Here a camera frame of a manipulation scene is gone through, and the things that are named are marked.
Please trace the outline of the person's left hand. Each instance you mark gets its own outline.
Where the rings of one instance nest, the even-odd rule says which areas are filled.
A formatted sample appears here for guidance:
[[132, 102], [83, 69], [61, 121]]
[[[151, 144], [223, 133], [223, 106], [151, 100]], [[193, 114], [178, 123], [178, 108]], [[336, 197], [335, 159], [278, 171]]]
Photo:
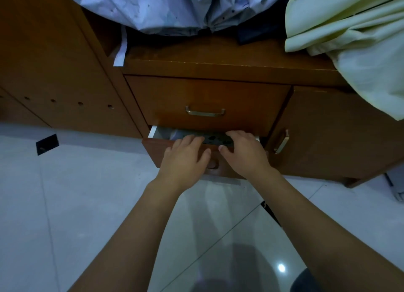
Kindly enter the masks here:
[[204, 137], [195, 136], [194, 151], [181, 151], [181, 141], [182, 139], [174, 141], [171, 156], [169, 158], [163, 157], [155, 178], [163, 186], [179, 194], [195, 185], [206, 170], [206, 166], [197, 165]]

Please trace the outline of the person's right hand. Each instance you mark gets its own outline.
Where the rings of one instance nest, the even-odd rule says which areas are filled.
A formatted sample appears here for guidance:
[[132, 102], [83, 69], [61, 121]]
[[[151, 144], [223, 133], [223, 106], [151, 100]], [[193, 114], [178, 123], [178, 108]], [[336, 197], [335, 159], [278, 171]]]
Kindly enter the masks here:
[[279, 172], [273, 168], [261, 143], [255, 136], [245, 131], [227, 131], [234, 142], [233, 152], [236, 155], [230, 167], [250, 182], [265, 178], [274, 178]]

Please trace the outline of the wooden drawer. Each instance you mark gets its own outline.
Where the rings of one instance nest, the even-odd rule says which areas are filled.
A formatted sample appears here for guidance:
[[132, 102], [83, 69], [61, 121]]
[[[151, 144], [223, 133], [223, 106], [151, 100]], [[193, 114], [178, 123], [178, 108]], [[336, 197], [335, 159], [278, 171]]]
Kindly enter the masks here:
[[[210, 132], [221, 132], [225, 133], [228, 131], [228, 128], [225, 126], [215, 126], [214, 124], [205, 124], [198, 122], [159, 122], [154, 123], [151, 126], [151, 130], [149, 132], [148, 137], [143, 138], [142, 144], [144, 148], [148, 152], [150, 158], [154, 162], [155, 166], [160, 168], [161, 162], [164, 157], [165, 149], [169, 146], [172, 146], [174, 141], [170, 140], [170, 134], [173, 130], [176, 129], [185, 129], [185, 130], [196, 130], [196, 131], [210, 131]], [[206, 145], [202, 144], [200, 148], [200, 154], [207, 148], [211, 149], [211, 158], [217, 158], [220, 161], [220, 166], [216, 170], [205, 170], [206, 175], [217, 176], [217, 177], [226, 177], [226, 178], [243, 178], [241, 175], [237, 174], [230, 165], [226, 162], [226, 160], [222, 157], [219, 152], [219, 146], [217, 145]], [[234, 147], [228, 147], [228, 149], [232, 152]]]
[[[125, 77], [149, 125], [198, 122], [267, 136], [291, 86], [129, 75]], [[220, 117], [191, 116], [193, 111]]]

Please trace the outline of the person's left forearm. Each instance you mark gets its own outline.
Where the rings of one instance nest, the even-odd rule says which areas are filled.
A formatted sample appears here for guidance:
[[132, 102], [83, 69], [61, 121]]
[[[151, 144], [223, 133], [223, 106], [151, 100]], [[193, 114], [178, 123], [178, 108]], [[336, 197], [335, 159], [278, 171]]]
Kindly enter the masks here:
[[197, 180], [152, 180], [68, 292], [147, 292], [159, 245], [179, 196]]

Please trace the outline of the person's right forearm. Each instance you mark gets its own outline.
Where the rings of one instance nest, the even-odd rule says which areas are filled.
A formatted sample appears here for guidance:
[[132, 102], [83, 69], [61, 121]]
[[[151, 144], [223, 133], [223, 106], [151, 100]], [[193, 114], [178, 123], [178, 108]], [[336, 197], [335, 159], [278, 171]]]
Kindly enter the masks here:
[[404, 292], [404, 272], [331, 219], [278, 171], [249, 177], [325, 292]]

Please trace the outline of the dark patterned fabric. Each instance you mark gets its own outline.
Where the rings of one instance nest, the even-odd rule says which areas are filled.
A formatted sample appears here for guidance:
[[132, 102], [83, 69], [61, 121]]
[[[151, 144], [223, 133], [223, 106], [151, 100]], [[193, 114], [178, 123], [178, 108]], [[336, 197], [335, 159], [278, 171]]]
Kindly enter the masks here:
[[203, 144], [206, 145], [217, 145], [217, 146], [224, 145], [227, 147], [234, 147], [233, 140], [225, 133], [221, 132], [210, 132], [210, 131], [200, 132], [196, 130], [176, 129], [171, 132], [169, 139], [174, 141], [177, 139], [183, 139], [185, 136], [188, 135], [204, 137]]

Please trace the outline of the closed wooden drawer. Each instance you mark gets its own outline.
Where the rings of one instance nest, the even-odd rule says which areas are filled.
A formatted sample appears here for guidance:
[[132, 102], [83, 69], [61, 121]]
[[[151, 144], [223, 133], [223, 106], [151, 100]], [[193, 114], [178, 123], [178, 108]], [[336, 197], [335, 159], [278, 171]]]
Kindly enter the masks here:
[[[125, 77], [149, 125], [198, 122], [267, 136], [291, 86], [129, 75]], [[191, 116], [193, 111], [220, 117]]]

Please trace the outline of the wooden cabinet door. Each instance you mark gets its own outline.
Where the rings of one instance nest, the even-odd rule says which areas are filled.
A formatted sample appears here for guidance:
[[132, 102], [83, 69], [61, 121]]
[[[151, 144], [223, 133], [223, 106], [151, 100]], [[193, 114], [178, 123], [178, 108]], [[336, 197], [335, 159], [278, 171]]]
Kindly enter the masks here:
[[[290, 139], [275, 155], [284, 129]], [[355, 93], [293, 86], [265, 149], [284, 175], [355, 184], [404, 164], [404, 120], [394, 120]]]

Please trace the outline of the white paper strip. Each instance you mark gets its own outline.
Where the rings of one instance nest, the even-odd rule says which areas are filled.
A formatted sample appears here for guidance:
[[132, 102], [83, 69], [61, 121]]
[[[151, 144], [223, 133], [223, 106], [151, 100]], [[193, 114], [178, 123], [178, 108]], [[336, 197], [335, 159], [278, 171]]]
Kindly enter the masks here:
[[126, 57], [126, 51], [128, 49], [128, 36], [125, 25], [121, 25], [121, 44], [119, 46], [119, 50], [114, 58], [114, 67], [123, 67], [124, 61]]

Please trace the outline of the dark navy cloth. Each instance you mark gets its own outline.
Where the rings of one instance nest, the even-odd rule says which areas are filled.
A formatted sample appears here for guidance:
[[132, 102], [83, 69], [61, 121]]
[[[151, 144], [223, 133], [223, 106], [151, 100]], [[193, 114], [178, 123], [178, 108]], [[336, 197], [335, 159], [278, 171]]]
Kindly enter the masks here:
[[278, 0], [264, 12], [237, 26], [236, 40], [239, 45], [265, 39], [285, 39], [285, 12], [289, 0]]

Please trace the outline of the light blue patterned cloth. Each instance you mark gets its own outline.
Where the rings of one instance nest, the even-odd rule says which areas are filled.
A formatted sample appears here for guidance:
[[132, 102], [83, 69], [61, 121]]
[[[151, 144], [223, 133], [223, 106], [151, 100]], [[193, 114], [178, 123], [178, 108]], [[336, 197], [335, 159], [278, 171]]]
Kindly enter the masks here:
[[239, 25], [278, 0], [73, 0], [108, 20], [144, 34], [194, 36]]

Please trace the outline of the brown wooden cabinet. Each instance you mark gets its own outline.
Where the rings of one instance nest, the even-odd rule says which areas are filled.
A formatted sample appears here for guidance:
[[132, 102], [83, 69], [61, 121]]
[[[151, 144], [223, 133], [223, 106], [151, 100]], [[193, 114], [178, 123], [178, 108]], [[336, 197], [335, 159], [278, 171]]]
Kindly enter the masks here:
[[[239, 45], [229, 34], [182, 39], [127, 32], [124, 66], [114, 67], [119, 24], [72, 0], [0, 0], [0, 122], [148, 137], [152, 125], [129, 75], [355, 93], [325, 55], [285, 53], [283, 40]], [[257, 136], [264, 148], [269, 135]]]

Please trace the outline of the person's dark trouser leg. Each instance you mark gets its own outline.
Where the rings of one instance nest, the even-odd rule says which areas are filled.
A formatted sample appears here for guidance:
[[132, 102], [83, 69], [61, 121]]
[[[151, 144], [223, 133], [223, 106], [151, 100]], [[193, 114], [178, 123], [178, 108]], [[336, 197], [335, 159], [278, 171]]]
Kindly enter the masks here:
[[310, 270], [306, 268], [295, 279], [290, 287], [290, 292], [323, 292], [315, 277]]

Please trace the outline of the cream cloth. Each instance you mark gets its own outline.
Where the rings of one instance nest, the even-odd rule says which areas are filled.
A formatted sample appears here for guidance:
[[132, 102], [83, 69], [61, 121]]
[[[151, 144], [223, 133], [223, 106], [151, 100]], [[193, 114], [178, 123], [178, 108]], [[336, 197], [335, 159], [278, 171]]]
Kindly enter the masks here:
[[404, 0], [289, 0], [285, 51], [326, 54], [351, 88], [404, 120]]

